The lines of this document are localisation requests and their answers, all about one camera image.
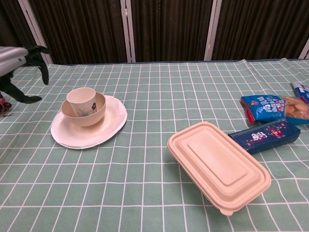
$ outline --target dark curtain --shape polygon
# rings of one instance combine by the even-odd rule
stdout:
[[[213,60],[298,58],[309,0],[223,0]]]
[[[136,62],[203,60],[212,0],[131,0]]]
[[[127,62],[119,0],[29,0],[55,64]]]
[[[0,46],[24,47],[35,44],[18,0],[0,0]]]

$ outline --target table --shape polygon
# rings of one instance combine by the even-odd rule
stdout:
[[[294,96],[309,84],[309,60],[49,65],[13,83],[41,102],[13,104],[0,119],[0,231],[224,232],[309,231],[309,126],[292,144],[255,154],[272,184],[223,216],[167,150],[175,132],[208,121],[224,132],[248,128],[240,97]],[[125,105],[124,127],[86,150],[66,149],[50,126],[76,87],[93,87]]]

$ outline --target dark blue pencil case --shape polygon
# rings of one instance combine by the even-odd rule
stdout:
[[[228,135],[247,152],[255,154],[294,142],[300,129],[283,118]]]

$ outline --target snack bag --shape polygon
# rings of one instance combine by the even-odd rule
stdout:
[[[303,85],[300,82],[292,82],[292,86],[296,91],[297,97],[309,104],[309,86]]]
[[[249,123],[286,118],[294,125],[309,123],[309,105],[297,97],[252,95],[240,98]]]

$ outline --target white plate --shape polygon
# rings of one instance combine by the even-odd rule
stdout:
[[[85,149],[99,145],[113,137],[125,124],[125,106],[116,98],[105,95],[105,117],[90,127],[78,127],[59,112],[51,125],[52,137],[57,143],[71,149]]]

